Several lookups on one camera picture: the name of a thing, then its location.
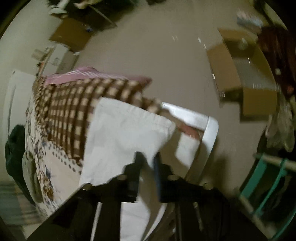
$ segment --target dark cloth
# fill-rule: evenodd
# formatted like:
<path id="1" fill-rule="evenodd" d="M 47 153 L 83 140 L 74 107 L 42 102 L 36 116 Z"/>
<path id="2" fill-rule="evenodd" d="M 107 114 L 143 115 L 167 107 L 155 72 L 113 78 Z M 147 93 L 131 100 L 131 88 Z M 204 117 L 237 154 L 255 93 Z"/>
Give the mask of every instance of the dark cloth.
<path id="1" fill-rule="evenodd" d="M 281 26 L 263 27 L 258 44 L 264 53 L 275 81 L 287 99 L 296 90 L 296 42 L 291 33 Z"/>
<path id="2" fill-rule="evenodd" d="M 22 173 L 22 157 L 25 153 L 25 128 L 16 125 L 5 144 L 6 171 L 14 179 L 31 204 L 35 204 Z"/>

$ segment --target teal bar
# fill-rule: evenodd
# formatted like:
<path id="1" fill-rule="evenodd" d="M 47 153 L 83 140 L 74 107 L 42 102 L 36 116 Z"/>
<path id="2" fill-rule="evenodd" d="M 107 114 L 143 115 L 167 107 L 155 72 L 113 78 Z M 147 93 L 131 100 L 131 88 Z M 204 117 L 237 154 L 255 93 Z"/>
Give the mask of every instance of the teal bar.
<path id="1" fill-rule="evenodd" d="M 254 173 L 252 174 L 250 180 L 248 181 L 247 185 L 242 190 L 240 195 L 246 197 L 247 199 L 251 196 L 251 194 L 253 193 L 253 191 L 257 187 L 260 179 L 262 178 L 266 168 L 267 168 L 267 164 L 265 163 L 265 161 L 263 161 L 262 158 L 260 158 L 260 160 L 254 170 Z"/>
<path id="2" fill-rule="evenodd" d="M 287 159 L 282 160 L 281 168 L 279 170 L 279 174 L 276 177 L 276 180 L 274 181 L 272 187 L 268 191 L 268 194 L 265 196 L 264 200 L 260 203 L 259 207 L 255 210 L 254 214 L 256 214 L 258 216 L 260 215 L 262 208 L 264 207 L 265 203 L 267 202 L 268 198 L 271 196 L 273 191 L 276 189 L 277 185 L 279 184 L 279 180 L 281 179 L 281 177 L 287 175 L 287 172 L 285 170 L 285 162 L 286 162 L 286 160 Z"/>

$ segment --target floor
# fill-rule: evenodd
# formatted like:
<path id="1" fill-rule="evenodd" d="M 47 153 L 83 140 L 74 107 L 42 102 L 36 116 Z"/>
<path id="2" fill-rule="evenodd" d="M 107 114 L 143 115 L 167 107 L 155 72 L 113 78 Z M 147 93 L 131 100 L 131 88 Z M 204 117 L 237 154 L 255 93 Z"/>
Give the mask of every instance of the floor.
<path id="1" fill-rule="evenodd" d="M 265 127 L 263 121 L 240 122 L 237 103 L 219 103 L 205 52 L 221 41 L 217 27 L 240 29 L 238 9 L 258 15 L 248 0 L 167 0 L 153 6 L 139 0 L 117 28 L 96 34 L 77 62 L 99 71 L 151 76 L 146 96 L 216 118 L 219 134 L 204 180 L 226 195 L 246 178 Z M 0 111 L 12 70 L 34 74 L 34 49 L 44 49 L 60 23 L 47 12 L 46 0 L 32 0 L 0 40 Z"/>

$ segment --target checkered blanket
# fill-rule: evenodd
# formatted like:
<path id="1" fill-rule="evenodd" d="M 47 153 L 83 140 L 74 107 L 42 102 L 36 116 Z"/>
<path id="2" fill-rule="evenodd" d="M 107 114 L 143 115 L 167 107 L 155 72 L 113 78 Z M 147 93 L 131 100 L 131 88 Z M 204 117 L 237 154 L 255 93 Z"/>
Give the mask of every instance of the checkered blanket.
<path id="1" fill-rule="evenodd" d="M 43 82 L 40 78 L 34 84 L 37 123 L 48 140 L 78 165 L 82 165 L 88 126 L 100 97 L 118 99 L 152 113 L 160 110 L 161 101 L 143 98 L 142 86 L 133 80 L 95 78 L 47 86 Z"/>
<path id="2" fill-rule="evenodd" d="M 100 97 L 115 98 L 152 113 L 161 101 L 142 96 L 143 86 L 128 79 L 86 78 L 59 85 L 44 85 L 37 78 L 27 109 L 26 150 L 36 163 L 46 216 L 77 188 L 92 113 Z"/>

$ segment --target towel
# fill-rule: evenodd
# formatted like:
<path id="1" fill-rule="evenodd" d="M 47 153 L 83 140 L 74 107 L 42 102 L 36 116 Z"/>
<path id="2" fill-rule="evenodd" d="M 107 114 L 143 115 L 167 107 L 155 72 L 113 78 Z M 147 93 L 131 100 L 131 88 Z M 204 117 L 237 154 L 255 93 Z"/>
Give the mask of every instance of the towel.
<path id="1" fill-rule="evenodd" d="M 122 203 L 121 241 L 144 240 L 163 216 L 166 204 L 159 203 L 157 199 L 152 163 L 156 153 L 165 148 L 176 133 L 175 128 L 175 123 L 163 116 L 114 99 L 101 98 L 94 110 L 86 139 L 79 185 L 100 185 L 108 182 L 121 174 L 125 165 L 133 162 L 136 151 L 142 152 L 147 159 L 140 175 L 137 202 Z M 183 135 L 179 134 L 179 137 L 180 135 L 180 140 L 184 139 Z M 199 141 L 194 140 L 197 149 Z M 195 153 L 193 146 L 190 146 L 190 150 Z M 176 149 L 176 154 L 181 159 L 186 159 L 182 164 L 187 166 L 184 171 L 186 174 L 194 155 L 182 155 L 183 144 L 179 143 Z"/>

